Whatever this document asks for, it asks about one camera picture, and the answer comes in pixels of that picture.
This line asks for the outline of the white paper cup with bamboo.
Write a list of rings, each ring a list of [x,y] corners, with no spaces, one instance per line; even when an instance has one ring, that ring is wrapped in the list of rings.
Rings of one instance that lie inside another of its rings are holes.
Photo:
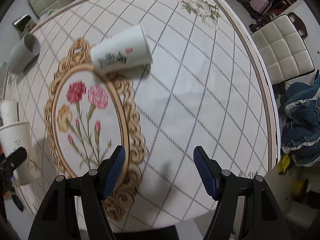
[[[40,169],[31,142],[28,122],[2,126],[1,147],[20,185],[31,184],[39,178]]]

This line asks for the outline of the grey cup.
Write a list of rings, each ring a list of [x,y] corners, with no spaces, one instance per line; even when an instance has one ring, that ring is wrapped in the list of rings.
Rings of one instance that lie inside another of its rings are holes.
[[[20,74],[27,65],[40,54],[41,45],[33,34],[25,34],[20,42],[11,51],[7,62],[8,68],[13,74]]]

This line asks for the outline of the white paper cup with print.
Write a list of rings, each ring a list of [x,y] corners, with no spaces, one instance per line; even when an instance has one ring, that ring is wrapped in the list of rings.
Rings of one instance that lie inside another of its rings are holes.
[[[101,73],[152,63],[150,46],[141,25],[101,41],[91,48],[90,54],[93,67]]]

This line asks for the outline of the blue ruffled fabric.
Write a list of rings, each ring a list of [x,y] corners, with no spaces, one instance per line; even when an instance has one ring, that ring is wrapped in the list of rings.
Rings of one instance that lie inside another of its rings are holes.
[[[297,166],[319,161],[319,77],[313,84],[295,82],[280,99],[279,114],[285,118],[281,149]]]

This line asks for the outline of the silver tin box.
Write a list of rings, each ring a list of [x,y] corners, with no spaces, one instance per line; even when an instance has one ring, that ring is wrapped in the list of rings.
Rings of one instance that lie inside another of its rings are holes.
[[[13,20],[12,25],[19,33],[23,33],[24,31],[31,31],[36,26],[36,23],[30,15],[26,14]]]

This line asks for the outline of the cream padded chair right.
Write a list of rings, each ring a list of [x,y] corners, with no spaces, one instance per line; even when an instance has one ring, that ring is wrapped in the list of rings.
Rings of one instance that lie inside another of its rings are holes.
[[[280,15],[251,34],[272,85],[315,70],[308,49],[288,15]]]

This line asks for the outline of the floral checked tablecloth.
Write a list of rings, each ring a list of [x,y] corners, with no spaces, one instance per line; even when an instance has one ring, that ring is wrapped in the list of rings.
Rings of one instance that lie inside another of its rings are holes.
[[[152,63],[101,73],[91,48],[141,25]],[[116,231],[175,225],[215,208],[193,162],[202,146],[220,166],[251,178],[278,156],[278,124],[265,66],[225,0],[78,0],[33,30],[39,57],[9,75],[4,95],[29,123],[40,176],[18,186],[8,219],[28,236],[58,174],[81,176],[117,145],[127,153],[104,202]]]

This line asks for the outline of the pink suitcase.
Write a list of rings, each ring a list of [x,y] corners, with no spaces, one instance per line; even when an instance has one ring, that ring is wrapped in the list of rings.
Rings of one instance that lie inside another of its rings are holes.
[[[249,3],[252,9],[261,15],[266,14],[268,9],[272,6],[270,0],[250,0]]]

